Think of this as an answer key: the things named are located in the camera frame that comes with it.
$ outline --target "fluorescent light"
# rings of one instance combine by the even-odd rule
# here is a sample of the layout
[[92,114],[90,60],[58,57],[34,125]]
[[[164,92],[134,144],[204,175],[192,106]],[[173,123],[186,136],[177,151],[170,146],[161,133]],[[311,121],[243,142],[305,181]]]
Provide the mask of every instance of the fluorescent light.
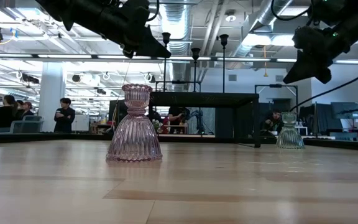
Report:
[[[223,61],[222,57],[217,58],[218,61]],[[270,58],[226,58],[228,62],[269,62]]]
[[151,57],[146,56],[134,56],[133,58],[127,58],[123,55],[98,55],[100,59],[123,59],[123,60],[149,60]]
[[279,59],[277,59],[277,62],[295,63],[295,62],[296,62],[296,59],[285,59],[285,58],[279,58]]
[[40,58],[92,58],[90,55],[68,55],[68,54],[62,54],[62,55],[38,55]]
[[343,65],[358,65],[358,60],[336,60],[334,63]]
[[276,35],[273,37],[272,45],[276,46],[294,46],[293,35]]
[[211,60],[211,57],[199,57],[197,60]]
[[16,58],[29,58],[32,57],[31,54],[0,54],[1,58],[4,57],[16,57]]
[[192,60],[192,57],[186,57],[186,56],[171,56],[168,58],[169,60]]
[[248,34],[242,41],[245,46],[270,45],[270,37],[266,35]]

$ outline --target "stand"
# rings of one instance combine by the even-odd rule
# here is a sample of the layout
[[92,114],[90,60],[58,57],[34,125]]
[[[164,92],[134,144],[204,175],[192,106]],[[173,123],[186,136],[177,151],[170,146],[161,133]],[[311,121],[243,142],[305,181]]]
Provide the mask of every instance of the stand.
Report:
[[195,47],[191,49],[193,53],[193,60],[194,60],[194,81],[193,81],[193,93],[196,93],[196,69],[197,69],[197,59],[200,56],[200,49]]
[[221,38],[221,45],[223,46],[223,93],[224,93],[224,82],[226,81],[226,45],[227,45],[227,38],[229,38],[229,35],[227,34],[222,34],[219,36]]
[[[165,44],[165,48],[168,47],[168,43],[170,40],[171,34],[168,32],[164,32],[162,33],[162,41]],[[167,58],[164,58],[164,83],[163,83],[163,91],[165,91],[165,82],[166,82],[166,77],[167,77]]]

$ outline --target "ribbed glass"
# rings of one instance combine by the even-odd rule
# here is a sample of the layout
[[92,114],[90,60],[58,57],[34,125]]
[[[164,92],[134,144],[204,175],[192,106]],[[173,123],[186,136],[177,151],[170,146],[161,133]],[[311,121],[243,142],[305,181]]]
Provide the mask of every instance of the ribbed glass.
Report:
[[284,127],[277,138],[277,147],[279,149],[304,149],[305,144],[298,130],[295,128],[296,113],[282,113]]
[[128,115],[119,123],[106,159],[140,162],[162,158],[160,144],[153,124],[144,114],[149,105],[151,87],[128,84],[122,87]]

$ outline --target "table surface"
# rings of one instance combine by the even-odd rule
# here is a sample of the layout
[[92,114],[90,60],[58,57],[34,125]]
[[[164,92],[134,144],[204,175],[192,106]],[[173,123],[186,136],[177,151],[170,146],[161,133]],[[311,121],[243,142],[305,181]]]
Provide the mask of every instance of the table surface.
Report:
[[108,146],[0,144],[0,224],[358,223],[358,151],[161,143],[127,164]]

